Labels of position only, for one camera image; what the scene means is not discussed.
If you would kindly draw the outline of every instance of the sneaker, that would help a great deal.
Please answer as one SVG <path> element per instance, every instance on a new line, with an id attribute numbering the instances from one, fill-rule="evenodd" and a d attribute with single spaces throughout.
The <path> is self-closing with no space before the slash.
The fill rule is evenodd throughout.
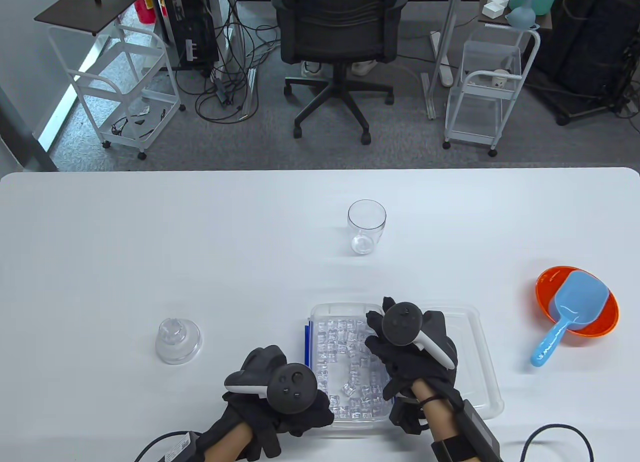
<path id="1" fill-rule="evenodd" d="M 322 64 L 320 62 L 300 62 L 300 72 L 303 77 L 322 77 Z"/>
<path id="2" fill-rule="evenodd" d="M 375 60 L 366 60 L 365 62 L 354 62 L 351 64 L 351 73 L 354 76 L 364 77 L 378 65 Z"/>

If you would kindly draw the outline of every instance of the hand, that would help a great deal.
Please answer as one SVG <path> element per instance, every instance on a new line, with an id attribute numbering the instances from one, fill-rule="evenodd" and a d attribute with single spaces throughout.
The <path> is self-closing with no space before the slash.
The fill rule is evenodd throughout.
<path id="1" fill-rule="evenodd" d="M 384 297 L 382 309 L 387 312 L 395 304 L 391 297 Z M 453 385 L 456 380 L 456 369 L 447 370 L 428 352 L 418 349 L 413 343 L 402 347 L 391 344 L 382 331 L 382 319 L 383 316 L 375 311 L 366 314 L 366 323 L 377 336 L 367 337 L 365 344 L 386 366 L 386 372 L 391 377 L 382 390 L 384 400 L 388 401 L 396 394 L 416 398 L 411 391 L 411 386 L 418 379 L 424 380 L 438 395 L 447 397 L 450 394 L 455 395 L 457 391 L 454 391 Z M 453 352 L 454 363 L 457 366 L 456 346 L 450 338 L 447 337 L 446 341 Z"/>
<path id="2" fill-rule="evenodd" d="M 276 346 L 266 349 L 257 348 L 247 356 L 240 370 L 250 371 L 257 366 L 263 368 L 265 359 L 260 358 L 260 352 L 277 353 L 267 364 L 270 370 L 287 363 L 287 359 Z M 246 423 L 253 433 L 251 442 L 238 456 L 238 460 L 246 458 L 248 462 L 260 458 L 262 451 L 268 458 L 281 454 L 281 447 L 277 434 L 289 432 L 295 437 L 311 428 L 324 427 L 334 421 L 334 414 L 329 410 L 329 398 L 324 392 L 317 390 L 315 399 L 304 411 L 295 414 L 283 414 L 274 410 L 265 398 L 253 393 L 226 392 L 222 399 L 227 402 L 227 408 L 220 420 L 204 432 L 196 442 L 199 452 L 214 446 L 227 433 L 241 423 Z"/>

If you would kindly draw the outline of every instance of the white cart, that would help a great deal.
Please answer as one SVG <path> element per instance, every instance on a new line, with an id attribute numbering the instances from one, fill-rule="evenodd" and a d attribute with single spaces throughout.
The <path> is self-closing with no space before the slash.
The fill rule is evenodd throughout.
<path id="1" fill-rule="evenodd" d="M 139 150 L 137 158 L 143 161 L 147 158 L 145 149 L 148 149 L 151 144 L 153 144 L 156 137 L 162 132 L 162 129 L 165 128 L 174 114 L 176 114 L 176 111 L 185 110 L 185 106 L 180 101 L 178 85 L 176 85 L 174 72 L 171 69 L 165 42 L 150 30 L 128 27 L 119 23 L 114 24 L 114 29 L 119 37 L 119 42 L 116 42 L 112 48 L 103 53 L 86 71 L 74 70 L 67 66 L 65 58 L 62 56 L 52 33 L 55 30 L 86 32 L 73 28 L 50 25 L 48 27 L 48 39 L 51 46 L 53 46 L 55 55 L 57 55 L 57 58 L 60 60 L 60 64 L 62 64 L 64 71 L 66 71 L 69 81 L 78 96 L 78 100 L 82 104 L 87 117 L 89 117 L 89 121 L 96 135 L 98 135 L 102 146 L 107 149 L 113 142 L 115 144 L 135 147 Z M 151 36 L 152 40 L 155 40 L 155 46 L 144 46 L 126 42 L 125 31 L 147 34 Z M 128 66 L 136 81 L 135 86 L 128 91 L 123 91 L 112 80 L 100 75 L 109 64 L 122 54 L 125 55 Z M 144 75 L 140 75 L 136 71 L 133 60 L 131 59 L 131 55 L 134 54 L 151 59 L 150 68 Z M 171 81 L 172 93 L 170 94 L 147 88 L 153 76 L 162 68 L 167 70 Z M 89 110 L 85 96 L 115 101 L 118 105 L 106 120 L 98 126 L 91 110 Z M 147 105 L 148 111 L 145 110 L 144 115 L 142 115 L 137 110 L 133 110 L 132 106 L 136 103 L 138 103 L 139 106 Z M 144 120 L 144 123 L 136 123 L 141 120 Z"/>
<path id="2" fill-rule="evenodd" d="M 512 32 L 515 44 L 474 40 L 485 30 Z M 520 44 L 524 34 L 531 34 L 534 46 L 522 70 Z M 448 93 L 443 149 L 451 148 L 450 140 L 460 140 L 489 145 L 489 156 L 498 155 L 496 145 L 539 48 L 540 35 L 535 30 L 485 23 L 471 33 Z"/>

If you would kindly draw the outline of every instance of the blue scoop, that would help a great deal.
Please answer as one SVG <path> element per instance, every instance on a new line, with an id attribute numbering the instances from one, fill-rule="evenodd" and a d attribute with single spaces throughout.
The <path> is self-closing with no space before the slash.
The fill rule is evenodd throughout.
<path id="1" fill-rule="evenodd" d="M 549 304 L 549 314 L 557 321 L 537 346 L 531 364 L 539 368 L 551 357 L 567 330 L 580 330 L 595 322 L 609 298 L 609 289 L 582 270 L 569 274 Z"/>

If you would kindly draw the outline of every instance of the chair base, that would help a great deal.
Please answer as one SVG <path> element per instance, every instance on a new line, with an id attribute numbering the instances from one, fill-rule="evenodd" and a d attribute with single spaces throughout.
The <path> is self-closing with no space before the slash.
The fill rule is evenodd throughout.
<path id="1" fill-rule="evenodd" d="M 362 145 L 371 144 L 371 134 L 369 133 L 369 123 L 365 119 L 361 110 L 358 108 L 354 97 L 350 92 L 386 92 L 384 103 L 393 105 L 394 88 L 391 85 L 375 84 L 373 82 L 365 82 L 363 80 L 347 80 L 347 68 L 350 64 L 335 64 L 333 66 L 333 78 L 306 78 L 300 76 L 287 76 L 284 79 L 284 95 L 292 94 L 292 85 L 306 85 L 321 89 L 320 94 L 308 103 L 302 111 L 295 117 L 293 126 L 293 137 L 300 139 L 302 137 L 302 121 L 309 117 L 322 104 L 326 103 L 330 98 L 337 97 L 349 108 L 353 116 L 362 127 L 362 136 L 360 142 Z"/>

